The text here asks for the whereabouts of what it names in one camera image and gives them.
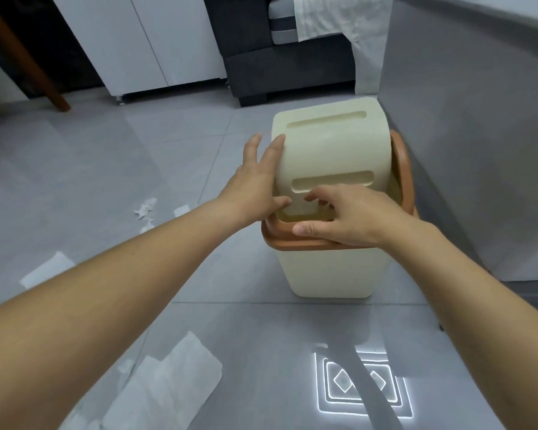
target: person's left hand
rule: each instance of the person's left hand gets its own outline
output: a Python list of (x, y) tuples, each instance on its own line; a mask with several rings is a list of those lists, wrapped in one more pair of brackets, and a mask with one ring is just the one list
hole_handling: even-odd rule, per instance
[(275, 137), (257, 162), (260, 142), (259, 133), (249, 139), (243, 149), (243, 164), (217, 197), (233, 210), (243, 228), (291, 203), (289, 196), (273, 196), (273, 180), (283, 153), (285, 134)]

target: tile floor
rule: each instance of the tile floor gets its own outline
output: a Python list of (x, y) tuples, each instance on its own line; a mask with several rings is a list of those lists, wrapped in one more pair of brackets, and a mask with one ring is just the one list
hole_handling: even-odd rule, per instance
[[(136, 236), (143, 224), (132, 211), (147, 198), (158, 199), (156, 225), (214, 198), (251, 134), (264, 133), (267, 146), (277, 112), (352, 97), (349, 89), (299, 92), (239, 108), (226, 88), (212, 87), (123, 107), (107, 97), (67, 114), (0, 116), (0, 302), (56, 251), (78, 263)], [(223, 364), (192, 429), (370, 428), (364, 410), (319, 406), (313, 350), (323, 343), (390, 362), (406, 380), (413, 417), (405, 428), (502, 428), (396, 264), (369, 299), (302, 299), (254, 224), (212, 253), (117, 363), (162, 359), (188, 330)], [(116, 397), (116, 366), (80, 402), (87, 419), (100, 419)]]

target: person's right arm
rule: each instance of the person's right arm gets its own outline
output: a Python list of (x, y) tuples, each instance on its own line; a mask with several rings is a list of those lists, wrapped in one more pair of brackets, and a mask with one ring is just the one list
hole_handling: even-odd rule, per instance
[(538, 429), (538, 311), (384, 193), (320, 186), (307, 195), (315, 199), (338, 217), (302, 222), (294, 233), (390, 254), (421, 288), (503, 425)]

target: hand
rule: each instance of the hand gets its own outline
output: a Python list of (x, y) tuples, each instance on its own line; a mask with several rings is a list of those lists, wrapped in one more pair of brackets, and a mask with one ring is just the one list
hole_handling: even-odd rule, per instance
[(275, 170), (283, 153), (285, 134), (275, 137), (257, 162), (261, 134), (249, 139), (243, 149), (243, 165), (237, 168), (217, 199), (239, 219), (241, 227), (263, 220), (291, 203), (289, 196), (273, 196)]
[(330, 204), (337, 218), (332, 222), (308, 221), (296, 224), (293, 233), (298, 236), (326, 238), (352, 246), (383, 247), (391, 233), (415, 221), (387, 194), (363, 185), (318, 186), (305, 200), (319, 199), (319, 204)]

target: person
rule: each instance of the person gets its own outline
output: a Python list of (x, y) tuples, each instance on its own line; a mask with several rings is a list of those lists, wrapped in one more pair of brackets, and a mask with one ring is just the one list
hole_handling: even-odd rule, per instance
[[(291, 202), (272, 195), (285, 136), (258, 162), (260, 140), (247, 142), (218, 198), (0, 305), (0, 429), (58, 428), (215, 247)], [(306, 197), (316, 199), (337, 218), (296, 224), (294, 233), (390, 254), (506, 428), (538, 429), (538, 311), (384, 193), (319, 186)]]

